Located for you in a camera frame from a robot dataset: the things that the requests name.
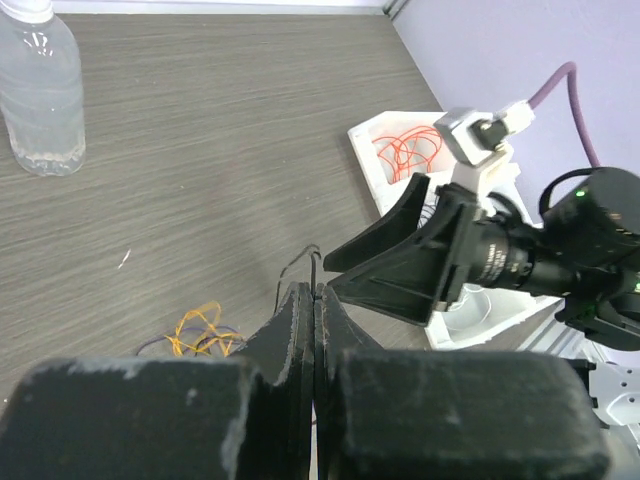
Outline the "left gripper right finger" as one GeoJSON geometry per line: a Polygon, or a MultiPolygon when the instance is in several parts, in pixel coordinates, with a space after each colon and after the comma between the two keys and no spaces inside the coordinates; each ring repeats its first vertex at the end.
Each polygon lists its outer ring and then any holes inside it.
{"type": "Polygon", "coordinates": [[[586,361],[387,350],[325,288],[315,301],[322,479],[602,479],[586,361]]]}

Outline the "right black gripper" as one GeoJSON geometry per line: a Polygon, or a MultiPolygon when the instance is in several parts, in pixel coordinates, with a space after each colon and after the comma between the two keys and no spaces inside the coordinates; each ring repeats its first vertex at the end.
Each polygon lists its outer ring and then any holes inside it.
{"type": "Polygon", "coordinates": [[[496,208],[490,215],[467,190],[437,188],[424,241],[404,241],[418,229],[429,184],[426,174],[413,174],[386,214],[324,257],[342,302],[426,326],[465,283],[556,297],[575,286],[579,275],[543,249],[541,232],[500,192],[489,194],[496,208]]]}

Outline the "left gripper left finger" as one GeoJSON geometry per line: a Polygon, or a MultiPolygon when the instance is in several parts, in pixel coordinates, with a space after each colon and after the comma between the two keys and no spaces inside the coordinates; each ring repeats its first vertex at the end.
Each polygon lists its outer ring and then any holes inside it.
{"type": "Polygon", "coordinates": [[[1,418],[5,479],[305,479],[312,289],[226,358],[51,359],[1,418]]]}

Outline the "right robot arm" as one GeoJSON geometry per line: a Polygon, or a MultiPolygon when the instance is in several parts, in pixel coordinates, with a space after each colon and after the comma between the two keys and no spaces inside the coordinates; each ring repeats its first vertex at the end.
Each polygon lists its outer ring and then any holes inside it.
{"type": "Polygon", "coordinates": [[[463,287],[563,300],[556,319],[603,346],[639,347],[639,179],[624,169],[577,169],[561,200],[544,191],[541,227],[500,193],[494,215],[449,183],[421,216],[430,180],[415,174],[380,220],[328,254],[331,288],[346,303],[418,326],[447,310],[463,287]]]}

